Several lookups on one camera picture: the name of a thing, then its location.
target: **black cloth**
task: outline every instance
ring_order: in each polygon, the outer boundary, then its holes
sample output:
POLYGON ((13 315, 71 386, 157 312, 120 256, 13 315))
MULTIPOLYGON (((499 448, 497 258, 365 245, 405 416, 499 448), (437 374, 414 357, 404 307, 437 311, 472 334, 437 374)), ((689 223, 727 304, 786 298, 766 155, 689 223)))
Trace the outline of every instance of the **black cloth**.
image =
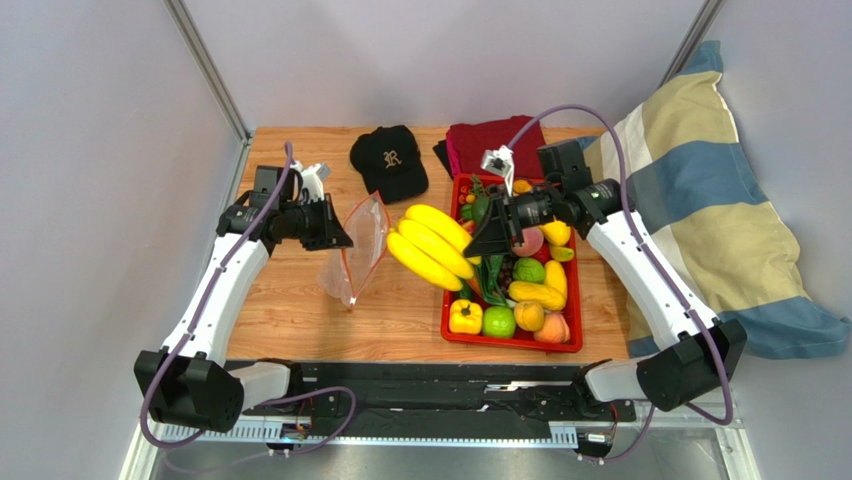
POLYGON ((395 203, 429 188, 414 134, 405 125, 379 127, 358 137, 349 161, 364 178, 367 193, 378 190, 382 201, 395 203))
POLYGON ((432 147, 432 151, 435 152, 435 156, 438 157, 438 160, 441 161, 441 165, 447 170, 447 175, 450 178, 453 178, 453 169, 450 168, 450 154, 447 152, 447 141, 441 140, 434 147, 432 147))

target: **banana bunch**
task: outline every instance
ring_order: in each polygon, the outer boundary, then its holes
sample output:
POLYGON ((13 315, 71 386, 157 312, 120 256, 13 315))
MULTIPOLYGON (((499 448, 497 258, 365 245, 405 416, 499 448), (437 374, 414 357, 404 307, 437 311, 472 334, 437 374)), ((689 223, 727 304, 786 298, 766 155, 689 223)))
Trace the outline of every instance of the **banana bunch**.
POLYGON ((461 225, 429 205, 412 205, 388 234, 388 250, 399 263, 427 282, 458 292, 473 278, 480 258, 462 255, 472 240, 461 225))

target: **red plastic basket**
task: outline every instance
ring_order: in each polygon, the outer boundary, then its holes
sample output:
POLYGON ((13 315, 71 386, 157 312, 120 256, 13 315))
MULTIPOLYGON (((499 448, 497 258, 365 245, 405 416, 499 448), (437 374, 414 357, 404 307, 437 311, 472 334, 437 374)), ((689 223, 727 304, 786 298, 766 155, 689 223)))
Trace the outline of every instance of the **red plastic basket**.
MULTIPOLYGON (((503 182, 502 178, 492 175, 479 175, 479 179, 482 180, 482 184, 486 186, 503 182)), ((459 218, 460 205, 458 197, 461 194, 461 187, 465 185, 473 185, 471 175, 467 173, 457 175, 453 182, 453 208, 451 212, 452 217, 455 219, 459 218)), ((571 232, 571 240, 568 242, 568 246, 576 250, 576 244, 574 241, 576 237, 575 233, 576 232, 571 232)), ((441 336, 450 342, 529 348, 545 352, 579 352, 580 349, 583 348, 583 328, 582 323, 580 322, 580 286, 577 275, 577 259, 575 258, 570 262, 564 262, 562 266, 565 268, 565 277, 568 279, 568 299, 565 302, 565 309, 562 311, 562 315, 565 317, 565 323, 571 330, 571 340, 567 343, 557 344, 537 342, 533 338, 532 332, 527 332, 520 328, 515 329, 515 335, 512 338, 492 338, 483 335, 452 333, 450 332, 450 305, 456 300, 456 293, 449 290, 444 291, 444 305, 441 313, 441 336)), ((489 306, 481 298, 477 298, 476 301, 482 306, 483 310, 489 306)))

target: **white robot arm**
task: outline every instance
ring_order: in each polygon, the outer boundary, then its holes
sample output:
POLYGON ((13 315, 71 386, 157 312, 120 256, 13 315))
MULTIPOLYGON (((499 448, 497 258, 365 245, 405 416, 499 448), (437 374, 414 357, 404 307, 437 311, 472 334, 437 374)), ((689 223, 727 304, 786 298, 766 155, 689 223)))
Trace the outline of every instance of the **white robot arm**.
POLYGON ((491 187, 489 210, 465 256, 508 253, 522 240, 523 228, 562 220, 615 270, 660 349, 648 357, 581 369, 572 386, 585 399, 579 409, 587 412, 578 413, 597 415, 607 402, 618 399, 647 399, 670 411, 724 386, 722 376, 730 379, 745 346, 742 325, 737 320, 721 323, 683 282, 645 230, 639 212, 625 215, 618 182, 592 182, 576 141, 546 145, 538 155, 546 181, 512 196, 511 149, 485 152, 482 168, 504 177, 505 185, 491 187), (720 363, 724 372, 717 368, 720 363))
POLYGON ((323 192, 328 166, 303 168, 294 161, 282 179, 284 170, 258 167, 254 189, 220 217, 210 265, 177 327, 159 351, 139 354, 134 373, 143 394, 154 389, 148 413, 155 420, 226 432, 244 410, 287 394, 291 372, 286 362, 259 361, 229 372, 223 368, 246 295, 283 239, 298 239, 306 250, 350 247, 352 240, 337 220, 331 197, 323 192), (282 193, 272 198, 279 182, 284 182, 278 189, 282 193), (267 202, 272 203, 264 213, 267 202), (261 215, 264 218, 252 227, 261 215), (155 382, 158 373, 162 377, 155 382))

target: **striped pillow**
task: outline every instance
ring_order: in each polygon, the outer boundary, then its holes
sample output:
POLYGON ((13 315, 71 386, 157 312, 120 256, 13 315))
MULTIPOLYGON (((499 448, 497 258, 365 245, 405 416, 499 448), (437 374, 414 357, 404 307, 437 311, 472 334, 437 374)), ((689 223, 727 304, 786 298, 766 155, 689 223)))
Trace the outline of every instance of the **striped pillow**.
MULTIPOLYGON (((616 126, 631 197, 684 282, 720 319, 740 320, 749 353, 837 355, 850 322, 812 302, 802 287, 799 244, 757 185, 716 90, 721 78, 719 43, 705 42, 685 70, 616 126)), ((581 144, 596 181, 619 178, 608 133, 581 144)), ((627 309, 631 356, 659 351, 632 299, 627 309)))

